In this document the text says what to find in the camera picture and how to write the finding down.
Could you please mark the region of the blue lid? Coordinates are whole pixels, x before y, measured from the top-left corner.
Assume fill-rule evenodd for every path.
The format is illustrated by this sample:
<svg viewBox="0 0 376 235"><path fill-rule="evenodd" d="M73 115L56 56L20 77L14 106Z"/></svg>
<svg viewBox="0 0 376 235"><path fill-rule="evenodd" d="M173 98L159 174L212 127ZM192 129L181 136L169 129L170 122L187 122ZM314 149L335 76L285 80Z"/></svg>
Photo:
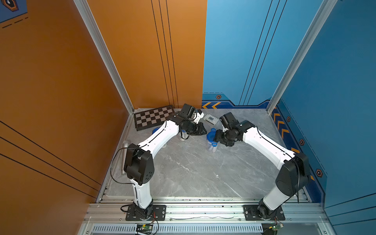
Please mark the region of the blue lid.
<svg viewBox="0 0 376 235"><path fill-rule="evenodd" d="M216 146L217 142L214 140L215 135L216 135L216 129L212 128L210 132L207 133L206 138L209 144Z"/></svg>

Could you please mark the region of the clear plastic cup front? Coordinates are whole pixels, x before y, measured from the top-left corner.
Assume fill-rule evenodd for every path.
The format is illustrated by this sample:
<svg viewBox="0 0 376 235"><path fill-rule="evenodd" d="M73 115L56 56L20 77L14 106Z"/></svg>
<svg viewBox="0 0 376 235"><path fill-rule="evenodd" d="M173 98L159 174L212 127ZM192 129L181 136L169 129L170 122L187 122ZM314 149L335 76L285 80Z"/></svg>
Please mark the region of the clear plastic cup front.
<svg viewBox="0 0 376 235"><path fill-rule="evenodd" d="M155 128L155 129L153 129L153 131L152 131L152 135L154 135L154 134L160 134L162 132L162 128L161 127L158 127L158 128Z"/></svg>

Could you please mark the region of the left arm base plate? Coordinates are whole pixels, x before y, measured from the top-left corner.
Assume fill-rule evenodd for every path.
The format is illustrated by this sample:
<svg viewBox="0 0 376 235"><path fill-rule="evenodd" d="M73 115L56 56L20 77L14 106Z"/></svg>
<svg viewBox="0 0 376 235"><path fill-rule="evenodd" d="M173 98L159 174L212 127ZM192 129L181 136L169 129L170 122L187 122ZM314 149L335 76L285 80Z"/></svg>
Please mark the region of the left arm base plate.
<svg viewBox="0 0 376 235"><path fill-rule="evenodd" d="M142 209L135 203L127 205L126 221L152 221L156 219L164 221L166 216L166 205L149 205Z"/></svg>

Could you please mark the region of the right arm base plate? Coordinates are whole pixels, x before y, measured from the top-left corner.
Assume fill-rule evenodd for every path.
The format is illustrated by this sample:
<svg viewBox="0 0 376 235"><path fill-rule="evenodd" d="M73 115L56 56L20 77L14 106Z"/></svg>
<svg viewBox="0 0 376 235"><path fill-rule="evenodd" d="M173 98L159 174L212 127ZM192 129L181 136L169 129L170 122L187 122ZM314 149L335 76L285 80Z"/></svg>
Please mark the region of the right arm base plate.
<svg viewBox="0 0 376 235"><path fill-rule="evenodd" d="M243 212L247 221L285 221L282 207L271 211L263 205L244 205Z"/></svg>

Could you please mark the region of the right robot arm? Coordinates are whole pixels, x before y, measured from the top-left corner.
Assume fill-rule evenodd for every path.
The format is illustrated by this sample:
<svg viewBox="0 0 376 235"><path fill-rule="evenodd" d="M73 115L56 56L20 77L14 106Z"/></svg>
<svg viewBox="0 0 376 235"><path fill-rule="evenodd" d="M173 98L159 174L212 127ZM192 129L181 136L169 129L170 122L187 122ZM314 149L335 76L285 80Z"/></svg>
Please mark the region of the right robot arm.
<svg viewBox="0 0 376 235"><path fill-rule="evenodd" d="M231 112L221 116L219 120L223 129L217 130L214 141L227 147L242 141L263 154L279 170L275 186L258 203L257 212L262 220L274 219L281 205L297 194L310 181L308 157L300 152L279 145L253 123L238 121Z"/></svg>

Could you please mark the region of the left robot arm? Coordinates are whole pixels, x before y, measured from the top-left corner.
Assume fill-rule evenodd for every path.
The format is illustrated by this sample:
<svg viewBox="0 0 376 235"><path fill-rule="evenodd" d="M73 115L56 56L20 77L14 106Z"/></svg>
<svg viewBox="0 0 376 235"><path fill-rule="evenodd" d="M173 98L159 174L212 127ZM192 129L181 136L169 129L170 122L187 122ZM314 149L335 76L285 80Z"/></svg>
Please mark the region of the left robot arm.
<svg viewBox="0 0 376 235"><path fill-rule="evenodd" d="M155 172L154 158L167 142L180 135L186 140L190 136L203 136L207 131L200 121L204 113L191 105L171 114L162 126L145 141L126 148L124 171L130 179L134 191L134 203L130 206L141 220L153 217L153 199L150 193L150 180Z"/></svg>

